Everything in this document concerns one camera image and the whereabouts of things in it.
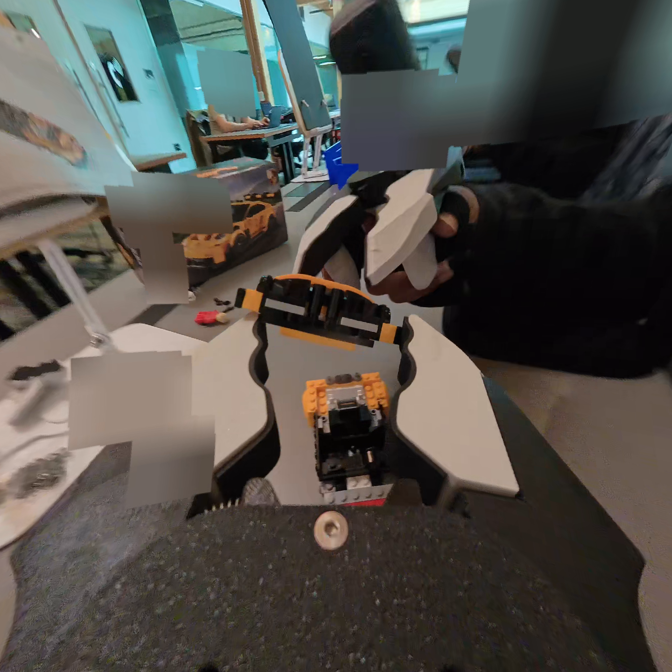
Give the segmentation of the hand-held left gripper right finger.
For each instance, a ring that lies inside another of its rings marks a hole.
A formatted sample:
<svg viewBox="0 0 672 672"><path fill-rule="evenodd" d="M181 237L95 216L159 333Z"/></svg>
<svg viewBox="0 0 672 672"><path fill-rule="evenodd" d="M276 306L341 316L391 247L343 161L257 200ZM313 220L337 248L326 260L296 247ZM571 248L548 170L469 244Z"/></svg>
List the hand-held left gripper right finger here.
<svg viewBox="0 0 672 672"><path fill-rule="evenodd" d="M483 375L460 348L418 315L404 319L391 431L399 475L426 505L462 492L514 499L520 488Z"/></svg>

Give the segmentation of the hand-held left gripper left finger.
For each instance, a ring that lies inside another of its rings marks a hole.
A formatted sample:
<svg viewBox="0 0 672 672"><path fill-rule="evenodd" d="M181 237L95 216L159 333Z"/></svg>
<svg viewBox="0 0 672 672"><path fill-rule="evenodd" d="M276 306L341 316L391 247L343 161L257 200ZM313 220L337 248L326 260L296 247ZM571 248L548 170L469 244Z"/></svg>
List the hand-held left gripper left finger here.
<svg viewBox="0 0 672 672"><path fill-rule="evenodd" d="M220 495L241 495L280 459L278 424L266 361L266 326L246 315L192 355L192 407L214 417L214 481Z"/></svg>

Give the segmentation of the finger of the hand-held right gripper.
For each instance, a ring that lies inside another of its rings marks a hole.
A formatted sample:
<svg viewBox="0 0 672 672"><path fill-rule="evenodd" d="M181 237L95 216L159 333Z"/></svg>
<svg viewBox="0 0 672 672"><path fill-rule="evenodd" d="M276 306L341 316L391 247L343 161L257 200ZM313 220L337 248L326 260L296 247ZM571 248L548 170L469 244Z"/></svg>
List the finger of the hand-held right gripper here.
<svg viewBox="0 0 672 672"><path fill-rule="evenodd" d="M332 199L304 232L294 261L294 274L318 276L360 285L364 269L364 206L354 195Z"/></svg>
<svg viewBox="0 0 672 672"><path fill-rule="evenodd" d="M431 193L439 169L416 169L393 182L376 224L367 234L365 277L379 284L403 266L414 288L428 287L438 263L431 231L438 219Z"/></svg>

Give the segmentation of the orange black lego assembly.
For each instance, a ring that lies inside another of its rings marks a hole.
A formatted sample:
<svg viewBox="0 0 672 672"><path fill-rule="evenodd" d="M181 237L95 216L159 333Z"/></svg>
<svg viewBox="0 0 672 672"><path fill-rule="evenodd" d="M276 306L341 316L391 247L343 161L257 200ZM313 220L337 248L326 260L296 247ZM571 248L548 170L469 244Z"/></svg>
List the orange black lego assembly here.
<svg viewBox="0 0 672 672"><path fill-rule="evenodd" d="M305 274L265 275L256 289L238 289L233 305L285 337L348 351L377 342L401 347L411 334L361 290Z"/></svg>

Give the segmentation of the orange black lego car chassis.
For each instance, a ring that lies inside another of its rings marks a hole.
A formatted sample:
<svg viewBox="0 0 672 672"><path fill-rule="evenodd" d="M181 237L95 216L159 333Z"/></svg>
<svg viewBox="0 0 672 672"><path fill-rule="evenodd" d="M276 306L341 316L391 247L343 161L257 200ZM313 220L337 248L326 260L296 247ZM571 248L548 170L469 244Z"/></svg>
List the orange black lego car chassis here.
<svg viewBox="0 0 672 672"><path fill-rule="evenodd" d="M315 443L315 471L326 505L384 504L396 477L386 448L390 395L378 372L309 380L302 407Z"/></svg>

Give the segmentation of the lego instruction booklet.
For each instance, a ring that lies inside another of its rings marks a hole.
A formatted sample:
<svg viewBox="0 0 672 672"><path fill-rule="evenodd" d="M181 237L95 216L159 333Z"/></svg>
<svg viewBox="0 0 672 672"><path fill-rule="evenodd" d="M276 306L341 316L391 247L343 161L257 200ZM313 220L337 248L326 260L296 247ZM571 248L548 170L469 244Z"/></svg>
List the lego instruction booklet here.
<svg viewBox="0 0 672 672"><path fill-rule="evenodd" d="M46 44L1 29L1 211L132 186L133 166Z"/></svg>

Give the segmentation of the black lego set box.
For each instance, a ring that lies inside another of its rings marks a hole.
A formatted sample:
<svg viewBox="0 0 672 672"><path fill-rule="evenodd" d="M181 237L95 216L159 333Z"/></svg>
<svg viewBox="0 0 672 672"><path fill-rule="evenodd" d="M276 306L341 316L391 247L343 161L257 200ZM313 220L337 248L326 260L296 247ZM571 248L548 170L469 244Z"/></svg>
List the black lego set box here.
<svg viewBox="0 0 672 672"><path fill-rule="evenodd" d="M134 172L105 186L108 229L150 305L188 291L288 240L276 166L247 156L207 169Z"/></svg>

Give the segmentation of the person's right hand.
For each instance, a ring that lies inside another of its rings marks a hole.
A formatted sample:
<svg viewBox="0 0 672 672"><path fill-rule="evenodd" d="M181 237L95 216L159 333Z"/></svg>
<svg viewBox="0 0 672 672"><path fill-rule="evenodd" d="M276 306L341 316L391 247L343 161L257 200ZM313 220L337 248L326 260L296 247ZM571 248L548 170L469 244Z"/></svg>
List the person's right hand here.
<svg viewBox="0 0 672 672"><path fill-rule="evenodd" d="M430 231L437 268L428 287L415 288L405 267L399 265L378 283L365 280L367 291L374 296L385 296L395 304L426 308L458 304L466 293L464 276L473 261L476 225L484 211L481 199L495 194L495 190L504 185L503 182L467 182L447 189Z"/></svg>

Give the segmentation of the blue plastic bin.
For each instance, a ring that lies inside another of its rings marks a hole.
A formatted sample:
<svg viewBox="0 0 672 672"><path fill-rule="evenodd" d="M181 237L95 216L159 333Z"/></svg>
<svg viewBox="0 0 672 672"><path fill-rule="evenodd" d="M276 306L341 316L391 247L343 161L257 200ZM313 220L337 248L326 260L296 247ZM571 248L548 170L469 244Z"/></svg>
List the blue plastic bin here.
<svg viewBox="0 0 672 672"><path fill-rule="evenodd" d="M326 149L323 155L331 186L337 186L338 189L342 189L348 182L348 179L358 171L358 164L343 163L340 141Z"/></svg>

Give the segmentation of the dark grey easel board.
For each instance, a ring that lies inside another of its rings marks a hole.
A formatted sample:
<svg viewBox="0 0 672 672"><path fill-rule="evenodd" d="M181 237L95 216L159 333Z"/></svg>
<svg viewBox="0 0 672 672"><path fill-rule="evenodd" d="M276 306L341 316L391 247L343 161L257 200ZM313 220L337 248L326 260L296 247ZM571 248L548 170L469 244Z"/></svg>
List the dark grey easel board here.
<svg viewBox="0 0 672 672"><path fill-rule="evenodd" d="M331 126L329 108L295 1L264 2L307 130Z"/></svg>

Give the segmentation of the brown wooden desk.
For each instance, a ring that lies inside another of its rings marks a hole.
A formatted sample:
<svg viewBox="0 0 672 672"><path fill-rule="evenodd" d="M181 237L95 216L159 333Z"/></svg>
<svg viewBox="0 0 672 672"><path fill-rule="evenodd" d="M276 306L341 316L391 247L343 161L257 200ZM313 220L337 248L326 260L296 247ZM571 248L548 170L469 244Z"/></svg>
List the brown wooden desk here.
<svg viewBox="0 0 672 672"><path fill-rule="evenodd" d="M215 135L199 136L198 140L203 147L206 165L212 165L212 147L215 145L231 145L237 141L264 140L269 149L280 148L281 170L285 183L290 183L295 177L294 157L292 154L292 140L298 138L296 123L281 124L274 128L258 128L226 132Z"/></svg>

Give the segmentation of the loose grey black-edged part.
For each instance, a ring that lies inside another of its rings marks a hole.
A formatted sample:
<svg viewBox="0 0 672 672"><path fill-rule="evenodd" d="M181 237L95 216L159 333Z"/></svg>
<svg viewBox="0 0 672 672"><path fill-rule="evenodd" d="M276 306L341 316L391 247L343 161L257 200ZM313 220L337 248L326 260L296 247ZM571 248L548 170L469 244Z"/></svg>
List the loose grey black-edged part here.
<svg viewBox="0 0 672 672"><path fill-rule="evenodd" d="M57 359L37 365L22 365L6 378L15 392L15 408L8 417L11 427L23 427L37 420L48 424L65 424L63 419L49 419L40 413L51 407L51 400L61 397L67 383L67 369Z"/></svg>

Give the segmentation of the clear bag of screws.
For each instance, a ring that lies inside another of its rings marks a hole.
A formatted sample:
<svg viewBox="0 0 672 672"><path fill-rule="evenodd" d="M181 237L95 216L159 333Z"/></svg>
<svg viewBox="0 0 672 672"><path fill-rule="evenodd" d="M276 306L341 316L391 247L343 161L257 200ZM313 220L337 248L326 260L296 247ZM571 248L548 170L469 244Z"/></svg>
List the clear bag of screws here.
<svg viewBox="0 0 672 672"><path fill-rule="evenodd" d="M70 456L71 451L62 448L1 475L1 504L11 499L24 499L61 483L67 474Z"/></svg>

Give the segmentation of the framed wall picture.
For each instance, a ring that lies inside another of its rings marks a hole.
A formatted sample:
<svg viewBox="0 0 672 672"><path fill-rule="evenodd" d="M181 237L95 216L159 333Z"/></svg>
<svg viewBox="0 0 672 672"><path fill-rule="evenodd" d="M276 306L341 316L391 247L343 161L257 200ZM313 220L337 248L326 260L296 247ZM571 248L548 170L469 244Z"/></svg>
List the framed wall picture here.
<svg viewBox="0 0 672 672"><path fill-rule="evenodd" d="M139 102L113 33L88 24L85 24L85 29L115 98L120 103Z"/></svg>

